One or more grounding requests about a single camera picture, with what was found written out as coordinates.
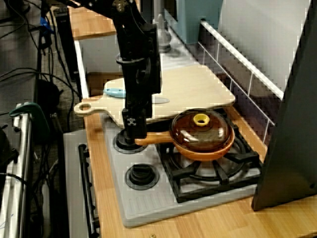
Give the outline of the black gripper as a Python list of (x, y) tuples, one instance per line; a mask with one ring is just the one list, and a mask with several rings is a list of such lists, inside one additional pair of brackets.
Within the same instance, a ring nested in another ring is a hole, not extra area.
[(146, 119), (152, 117), (151, 94), (126, 94), (122, 118), (125, 127), (124, 141), (133, 144), (135, 139), (147, 137)]

